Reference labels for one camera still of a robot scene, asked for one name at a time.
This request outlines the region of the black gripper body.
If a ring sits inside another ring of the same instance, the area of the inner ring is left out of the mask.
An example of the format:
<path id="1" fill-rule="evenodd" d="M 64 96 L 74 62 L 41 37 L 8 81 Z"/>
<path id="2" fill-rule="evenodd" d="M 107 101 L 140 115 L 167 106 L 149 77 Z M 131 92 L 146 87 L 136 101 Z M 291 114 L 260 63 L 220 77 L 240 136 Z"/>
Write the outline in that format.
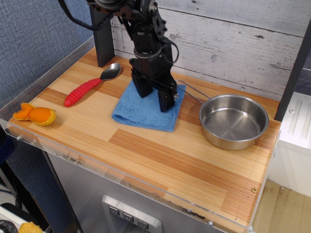
<path id="1" fill-rule="evenodd" d="M 157 44 L 154 52 L 140 52 L 134 49 L 135 58 L 130 59 L 132 73 L 142 75 L 157 90 L 177 89 L 171 75 L 173 54 L 170 43 Z"/>

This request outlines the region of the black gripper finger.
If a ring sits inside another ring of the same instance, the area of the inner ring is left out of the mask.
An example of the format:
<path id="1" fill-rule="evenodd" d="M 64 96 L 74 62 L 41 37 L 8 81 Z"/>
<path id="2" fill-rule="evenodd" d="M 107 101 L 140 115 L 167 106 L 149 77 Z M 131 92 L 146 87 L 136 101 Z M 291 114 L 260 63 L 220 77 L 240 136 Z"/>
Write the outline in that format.
<path id="1" fill-rule="evenodd" d="M 141 98 L 144 98 L 153 92 L 153 87 L 142 75 L 133 72 L 132 80 Z"/>
<path id="2" fill-rule="evenodd" d="M 161 112 L 166 112 L 173 107 L 178 98 L 179 94 L 176 88 L 160 90 L 158 92 L 158 100 Z"/>

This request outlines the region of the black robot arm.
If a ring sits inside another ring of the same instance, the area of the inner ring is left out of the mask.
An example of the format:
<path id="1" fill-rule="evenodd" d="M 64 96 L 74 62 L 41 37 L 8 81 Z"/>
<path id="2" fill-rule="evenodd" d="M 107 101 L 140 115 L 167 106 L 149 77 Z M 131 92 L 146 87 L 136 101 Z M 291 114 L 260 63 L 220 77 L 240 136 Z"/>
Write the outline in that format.
<path id="1" fill-rule="evenodd" d="M 144 98 L 154 89 L 162 112 L 175 105 L 177 84 L 171 74 L 176 62 L 172 47 L 176 44 L 165 37 L 166 21 L 154 0 L 89 0 L 88 5 L 103 14 L 116 16 L 134 43 L 135 57 L 130 59 L 132 80 Z"/>

